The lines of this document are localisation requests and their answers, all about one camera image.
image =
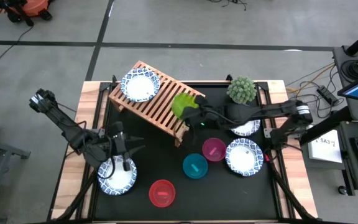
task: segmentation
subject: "wooden table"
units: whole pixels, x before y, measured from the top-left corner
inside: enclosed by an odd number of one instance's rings
[[[208,81],[208,82],[228,82],[228,81]],[[272,103],[280,103],[288,99],[287,92],[285,91],[284,81],[282,80],[261,80],[255,82],[267,82],[270,99]],[[95,113],[96,101],[99,93],[100,82],[84,82],[80,102],[78,104],[77,114],[75,121],[78,123],[80,121],[86,121],[88,123],[87,127],[92,127],[93,118]],[[100,111],[98,127],[101,127],[104,116],[104,108],[106,106],[106,100],[108,100],[107,92],[103,96],[102,108]],[[266,103],[265,98],[262,97],[262,103]],[[275,119],[277,127],[280,127],[286,118],[277,118]],[[288,143],[294,146],[299,147],[299,142],[295,139],[289,139]],[[291,188],[291,191],[294,193],[295,197],[300,201],[302,206],[314,217],[317,217],[317,211],[314,204],[313,196],[310,189],[310,183],[308,179],[308,174],[306,172],[305,163],[303,162],[302,153],[296,149],[287,147],[283,149],[283,160],[285,164],[285,169],[287,172],[288,183]],[[279,170],[278,160],[275,160],[276,168]],[[83,171],[85,167],[85,160],[83,156],[77,156],[72,154],[65,159],[62,174],[60,180],[57,184],[57,194],[55,201],[52,202],[52,214],[51,219],[59,217],[71,204],[77,193],[81,188],[81,180],[83,177]],[[279,188],[278,191],[280,195],[280,203],[282,204],[282,210],[284,217],[288,216],[287,210],[287,201],[285,199],[284,193]],[[83,207],[83,218],[86,218],[88,214],[90,204],[90,190],[86,194],[84,207]]]

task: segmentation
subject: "paper plate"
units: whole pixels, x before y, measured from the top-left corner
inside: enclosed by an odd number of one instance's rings
[[[148,68],[131,70],[121,80],[121,91],[131,101],[151,100],[160,89],[160,79]]]
[[[248,177],[258,173],[262,168],[264,155],[255,142],[239,138],[227,147],[226,163],[234,172]]]
[[[232,128],[231,131],[234,132],[234,134],[236,135],[246,137],[258,131],[259,127],[260,127],[260,120],[253,120],[253,121],[248,121],[245,124],[238,126],[236,128]]]
[[[116,171],[108,179],[102,179],[98,177],[100,188],[102,191],[109,195],[121,195],[127,192],[135,183],[137,170],[135,163],[132,159],[127,159],[129,165],[131,166],[131,171],[124,171],[122,166],[123,157],[114,156],[114,161],[116,163]],[[98,174],[101,177],[108,177],[112,171],[111,159],[102,163],[99,167]]]

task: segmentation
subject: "orange vacuum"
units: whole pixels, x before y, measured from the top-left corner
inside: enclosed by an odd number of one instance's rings
[[[53,0],[4,0],[2,6],[11,22],[25,20],[28,26],[34,26],[30,17],[39,16],[49,21],[52,15],[48,12],[49,4]]]

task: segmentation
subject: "red cup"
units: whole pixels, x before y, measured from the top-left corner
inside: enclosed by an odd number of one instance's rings
[[[207,139],[203,144],[203,155],[211,161],[221,161],[226,154],[226,145],[222,140],[217,138]]]
[[[175,188],[167,180],[158,180],[152,184],[149,190],[150,201],[158,208],[165,208],[175,199]]]

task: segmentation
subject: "plastic cup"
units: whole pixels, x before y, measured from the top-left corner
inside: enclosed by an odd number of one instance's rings
[[[217,138],[207,139],[203,144],[203,155],[211,162],[221,161],[226,154],[226,145]]]
[[[183,161],[183,171],[192,179],[200,179],[207,173],[208,163],[202,155],[190,154]]]
[[[167,180],[158,180],[152,184],[149,190],[149,199],[158,208],[165,208],[175,199],[175,188]]]

